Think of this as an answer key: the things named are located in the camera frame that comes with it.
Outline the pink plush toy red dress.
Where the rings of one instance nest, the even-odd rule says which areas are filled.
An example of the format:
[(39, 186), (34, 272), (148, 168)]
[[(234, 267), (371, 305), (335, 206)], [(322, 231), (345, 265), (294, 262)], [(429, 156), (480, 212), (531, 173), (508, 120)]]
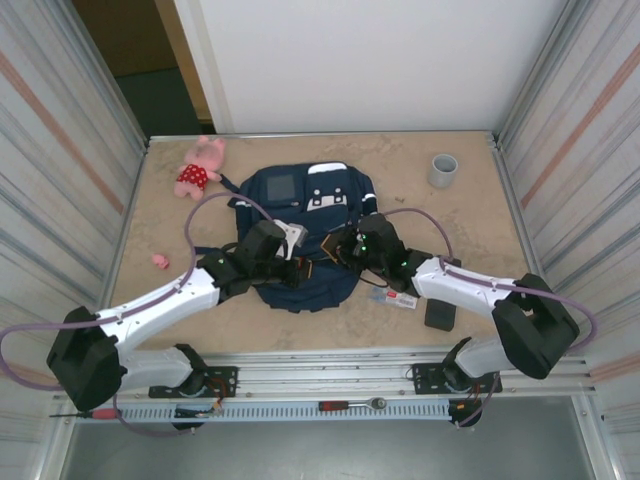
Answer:
[(225, 148), (226, 141), (223, 138), (200, 136), (184, 156), (174, 182), (174, 195), (179, 198), (189, 196), (199, 201), (210, 181), (220, 182), (222, 176), (219, 170), (224, 164)]

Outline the brown wooden door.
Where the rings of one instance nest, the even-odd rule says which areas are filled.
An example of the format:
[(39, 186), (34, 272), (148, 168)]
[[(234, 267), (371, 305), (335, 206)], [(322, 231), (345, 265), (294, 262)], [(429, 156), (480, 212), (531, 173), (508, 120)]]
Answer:
[(71, 0), (149, 134), (214, 132), (176, 0)]

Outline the red handled ratchet wrench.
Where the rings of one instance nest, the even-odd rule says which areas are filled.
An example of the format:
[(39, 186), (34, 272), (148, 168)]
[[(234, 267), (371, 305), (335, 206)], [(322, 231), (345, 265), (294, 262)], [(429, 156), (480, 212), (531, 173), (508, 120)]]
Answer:
[(329, 400), (318, 403), (318, 408), (321, 412), (337, 412), (355, 408), (383, 410), (386, 406), (387, 401), (383, 397), (373, 397), (362, 401)]

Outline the long black pencil case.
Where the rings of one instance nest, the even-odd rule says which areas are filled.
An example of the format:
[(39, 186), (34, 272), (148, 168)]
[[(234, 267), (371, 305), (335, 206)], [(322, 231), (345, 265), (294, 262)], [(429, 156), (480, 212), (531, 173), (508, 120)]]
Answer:
[(424, 325), (444, 332), (451, 332), (455, 325), (457, 307), (453, 304), (428, 299), (424, 317)]

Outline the grey plastic cup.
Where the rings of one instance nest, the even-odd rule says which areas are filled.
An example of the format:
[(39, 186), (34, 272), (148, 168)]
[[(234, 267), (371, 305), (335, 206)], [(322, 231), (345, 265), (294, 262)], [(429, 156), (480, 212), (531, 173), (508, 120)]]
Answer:
[(438, 189), (448, 188), (455, 178), (458, 170), (458, 161), (449, 154), (438, 154), (431, 162), (428, 173), (429, 184)]

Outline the aluminium table edge rail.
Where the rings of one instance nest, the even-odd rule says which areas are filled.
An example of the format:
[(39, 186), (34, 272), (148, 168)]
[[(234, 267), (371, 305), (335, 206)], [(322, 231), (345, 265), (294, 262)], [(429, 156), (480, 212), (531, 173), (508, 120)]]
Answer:
[(421, 135), (421, 134), (482, 134), (484, 137), (493, 138), (489, 130), (392, 130), (392, 131), (344, 131), (344, 132), (296, 132), (296, 133), (236, 133), (207, 135), (207, 138), (223, 138), (225, 140), (239, 139), (289, 139), (289, 138), (329, 138), (346, 136), (372, 136), (372, 135)]

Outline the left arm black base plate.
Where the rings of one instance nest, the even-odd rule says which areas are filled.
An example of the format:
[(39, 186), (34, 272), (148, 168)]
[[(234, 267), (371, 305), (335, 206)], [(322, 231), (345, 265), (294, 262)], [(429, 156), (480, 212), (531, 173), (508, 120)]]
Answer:
[(225, 399), (236, 395), (239, 369), (235, 366), (212, 367), (192, 372), (177, 387), (152, 386), (148, 396), (154, 399)]

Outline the clear plastic pen pack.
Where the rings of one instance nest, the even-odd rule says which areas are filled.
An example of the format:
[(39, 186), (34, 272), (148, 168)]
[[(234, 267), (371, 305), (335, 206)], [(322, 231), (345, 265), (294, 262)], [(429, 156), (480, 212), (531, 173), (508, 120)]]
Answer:
[(380, 304), (411, 310), (415, 310), (418, 304), (417, 298), (389, 288), (373, 287), (369, 298)]

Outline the aluminium mounting rail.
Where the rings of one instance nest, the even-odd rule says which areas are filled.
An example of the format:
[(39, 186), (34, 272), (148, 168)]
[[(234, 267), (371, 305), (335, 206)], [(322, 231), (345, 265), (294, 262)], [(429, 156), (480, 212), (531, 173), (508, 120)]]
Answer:
[[(204, 355), (216, 367), (239, 369), (236, 399), (259, 400), (388, 400), (415, 395), (409, 368), (442, 361), (448, 346), (381, 347), (334, 350), (218, 353)], [(501, 374), (501, 397), (593, 395), (596, 388), (585, 360), (568, 356), (544, 380), (521, 373)]]

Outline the red handled screwdriver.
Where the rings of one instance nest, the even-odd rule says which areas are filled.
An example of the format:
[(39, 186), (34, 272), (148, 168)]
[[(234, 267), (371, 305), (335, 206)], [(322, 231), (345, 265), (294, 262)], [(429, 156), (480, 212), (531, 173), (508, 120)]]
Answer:
[(120, 411), (116, 408), (102, 408), (85, 412), (77, 412), (71, 414), (53, 414), (50, 418), (80, 418), (92, 420), (115, 420), (120, 415)]

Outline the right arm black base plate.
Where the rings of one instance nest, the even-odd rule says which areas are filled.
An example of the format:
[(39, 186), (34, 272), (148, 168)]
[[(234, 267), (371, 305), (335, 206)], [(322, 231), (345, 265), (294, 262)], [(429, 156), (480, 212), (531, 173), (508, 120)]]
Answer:
[(474, 378), (456, 366), (445, 366), (442, 363), (413, 364), (410, 379), (417, 395), (463, 395), (472, 392), (488, 394), (494, 384), (492, 373)]

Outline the navy blue backpack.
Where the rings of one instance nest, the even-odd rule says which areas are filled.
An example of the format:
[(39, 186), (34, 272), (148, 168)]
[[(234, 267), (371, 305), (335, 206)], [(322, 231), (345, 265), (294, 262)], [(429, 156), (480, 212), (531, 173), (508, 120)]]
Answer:
[(332, 161), (266, 167), (239, 186), (228, 179), (222, 184), (234, 194), (228, 205), (236, 212), (237, 242), (261, 220), (279, 219), (308, 230), (302, 246), (290, 249), (285, 241), (276, 256), (312, 260), (311, 277), (297, 287), (251, 287), (266, 304), (292, 313), (317, 312), (336, 308), (351, 295), (359, 276), (335, 264), (321, 244), (332, 231), (376, 212), (377, 197), (369, 176)]

